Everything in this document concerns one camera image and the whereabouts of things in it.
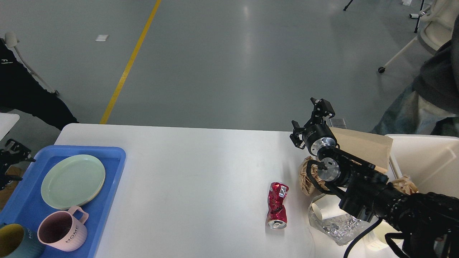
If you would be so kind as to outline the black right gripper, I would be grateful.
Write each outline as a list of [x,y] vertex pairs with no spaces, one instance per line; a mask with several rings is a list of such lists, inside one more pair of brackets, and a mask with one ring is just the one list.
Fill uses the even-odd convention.
[[337,140],[328,124],[323,124],[325,119],[331,119],[336,112],[331,103],[325,99],[310,98],[314,105],[310,127],[301,127],[297,121],[292,120],[292,134],[290,140],[299,149],[308,149],[313,156],[318,156],[321,149],[337,147]]

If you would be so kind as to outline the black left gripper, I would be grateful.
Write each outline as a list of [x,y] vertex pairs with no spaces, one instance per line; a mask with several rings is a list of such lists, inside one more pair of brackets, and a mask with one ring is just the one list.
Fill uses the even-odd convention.
[[31,150],[24,146],[20,142],[14,139],[8,139],[5,144],[4,154],[0,155],[0,190],[4,190],[6,185],[15,180],[15,176],[7,175],[8,168],[13,163],[19,163],[22,161],[36,162],[31,157]]

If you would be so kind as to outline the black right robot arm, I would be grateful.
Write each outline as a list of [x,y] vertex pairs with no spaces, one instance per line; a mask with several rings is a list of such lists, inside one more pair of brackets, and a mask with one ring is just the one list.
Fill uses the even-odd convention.
[[397,233],[385,240],[400,258],[457,258],[459,253],[459,201],[434,192],[400,192],[375,165],[340,149],[325,121],[335,111],[329,101],[311,98],[314,109],[303,126],[292,121],[290,135],[295,147],[307,149],[318,160],[306,165],[306,175],[323,194],[340,198],[339,208],[357,219],[378,220],[347,247],[347,258],[354,245],[382,221]]

